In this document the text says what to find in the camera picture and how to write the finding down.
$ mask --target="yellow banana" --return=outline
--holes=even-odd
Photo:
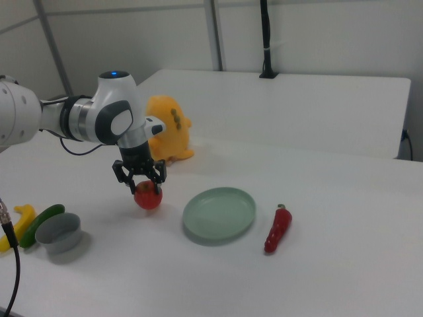
[[[35,213],[33,206],[28,204],[23,206],[16,206],[15,211],[21,214],[19,221],[13,226],[16,238],[19,241],[37,214]],[[11,246],[7,240],[7,237],[2,236],[0,238],[0,252],[6,252],[8,249],[10,249],[10,247]]]

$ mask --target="white wall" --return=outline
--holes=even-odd
[[[259,1],[218,3],[225,69],[261,72]],[[423,160],[423,1],[277,3],[269,5],[273,68],[283,73],[411,79],[405,126],[414,158]]]
[[[140,83],[162,68],[218,68],[203,0],[43,4],[74,94],[93,94],[98,75],[114,69]]]
[[[32,1],[0,1],[0,74],[41,99],[65,92]]]

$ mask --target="red chili pepper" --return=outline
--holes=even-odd
[[[276,210],[275,219],[273,220],[273,226],[264,243],[264,251],[266,253],[276,251],[280,239],[282,239],[292,221],[292,215],[285,209],[285,205],[280,204],[278,207],[279,209]]]

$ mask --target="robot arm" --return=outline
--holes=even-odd
[[[165,162],[155,162],[148,146],[148,139],[166,126],[155,117],[144,117],[135,81],[125,71],[101,74],[92,98],[70,96],[50,102],[39,101],[11,77],[0,77],[0,146],[27,142],[39,129],[76,141],[117,145],[122,160],[114,162],[113,170],[133,194],[134,175],[146,175],[157,193],[166,179]]]

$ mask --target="white table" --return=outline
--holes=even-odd
[[[139,89],[176,98],[192,135],[392,159],[410,80],[162,70]]]
[[[28,317],[421,316],[420,163],[201,137],[192,148],[194,157],[169,168],[163,202],[152,215],[115,180],[115,147],[75,158],[39,133],[1,153],[0,195],[10,209],[31,203],[40,212],[63,203],[86,232],[62,255],[21,252],[14,311]],[[217,186],[250,193],[256,221],[230,244],[200,246],[183,233],[182,212],[194,195]],[[278,203],[286,204],[293,223],[278,251],[265,256]],[[0,306],[11,293],[14,260],[12,253],[0,258]]]

